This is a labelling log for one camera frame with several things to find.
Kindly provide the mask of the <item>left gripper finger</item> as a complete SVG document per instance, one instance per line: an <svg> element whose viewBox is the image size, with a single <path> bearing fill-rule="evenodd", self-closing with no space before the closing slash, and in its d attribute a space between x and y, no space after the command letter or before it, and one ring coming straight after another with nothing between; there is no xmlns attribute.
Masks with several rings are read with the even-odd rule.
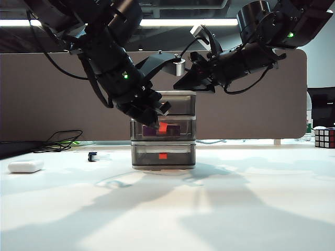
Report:
<svg viewBox="0 0 335 251"><path fill-rule="evenodd" d="M144 122L145 126L158 129L160 127L158 115L154 112L149 112L144 114Z"/></svg>
<svg viewBox="0 0 335 251"><path fill-rule="evenodd" d="M171 108L171 104L168 101L156 102L156 113L158 116L167 115L169 113L170 108Z"/></svg>

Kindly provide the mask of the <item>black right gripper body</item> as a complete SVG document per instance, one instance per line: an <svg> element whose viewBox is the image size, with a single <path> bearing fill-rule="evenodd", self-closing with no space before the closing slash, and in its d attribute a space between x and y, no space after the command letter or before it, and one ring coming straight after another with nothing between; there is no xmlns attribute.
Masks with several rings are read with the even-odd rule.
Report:
<svg viewBox="0 0 335 251"><path fill-rule="evenodd" d="M226 86L272 64L272 49L258 44L249 44L243 49L223 52L217 57L206 59L197 52L191 53L191 71L207 75L214 86Z"/></svg>

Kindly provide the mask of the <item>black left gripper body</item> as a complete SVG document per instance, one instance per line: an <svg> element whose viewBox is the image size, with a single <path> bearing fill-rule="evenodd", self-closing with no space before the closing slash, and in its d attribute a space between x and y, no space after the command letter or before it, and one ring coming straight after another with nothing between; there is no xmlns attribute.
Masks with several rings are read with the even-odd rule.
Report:
<svg viewBox="0 0 335 251"><path fill-rule="evenodd" d="M156 102L162 95L149 86L125 85L112 88L112 99L116 108L132 119L143 124L145 113L156 113Z"/></svg>

